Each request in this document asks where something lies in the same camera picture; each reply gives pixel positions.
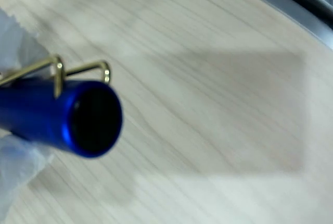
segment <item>white glove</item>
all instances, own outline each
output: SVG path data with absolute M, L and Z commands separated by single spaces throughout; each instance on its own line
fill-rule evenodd
M 48 55 L 47 50 L 13 17 L 0 9 L 0 73 L 13 72 Z M 42 70 L 38 75 L 48 75 Z M 18 190 L 52 159 L 49 148 L 8 135 L 0 138 L 0 223 L 5 219 Z

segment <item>wood grain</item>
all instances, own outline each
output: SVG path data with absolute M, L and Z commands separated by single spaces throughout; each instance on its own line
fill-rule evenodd
M 333 54 L 286 16 L 260 0 L 0 6 L 69 67 L 110 61 L 125 113 L 112 152 L 57 152 L 6 223 L 331 223 Z

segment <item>blue cylinder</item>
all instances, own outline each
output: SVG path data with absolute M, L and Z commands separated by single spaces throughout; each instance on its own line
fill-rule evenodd
M 0 128 L 28 141 L 98 157 L 113 147 L 121 126 L 116 93 L 98 81 L 65 81 L 58 98 L 51 80 L 22 79 L 0 88 Z

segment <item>gold metal bracket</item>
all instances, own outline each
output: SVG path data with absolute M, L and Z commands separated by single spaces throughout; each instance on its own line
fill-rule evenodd
M 23 78 L 33 72 L 39 71 L 43 68 L 53 66 L 55 70 L 54 79 L 54 97 L 58 98 L 62 93 L 63 89 L 63 81 L 65 77 L 72 76 L 74 74 L 78 74 L 81 72 L 86 72 L 92 69 L 101 69 L 102 70 L 102 78 L 101 81 L 105 84 L 109 84 L 111 81 L 111 69 L 107 62 L 105 61 L 96 61 L 90 64 L 84 64 L 77 68 L 70 69 L 65 71 L 63 62 L 59 55 L 49 55 L 43 60 L 40 60 L 32 65 L 22 68 L 17 72 L 10 74 L 2 79 L 0 79 L 0 86 L 8 84 L 10 82 L 16 81 L 20 78 Z

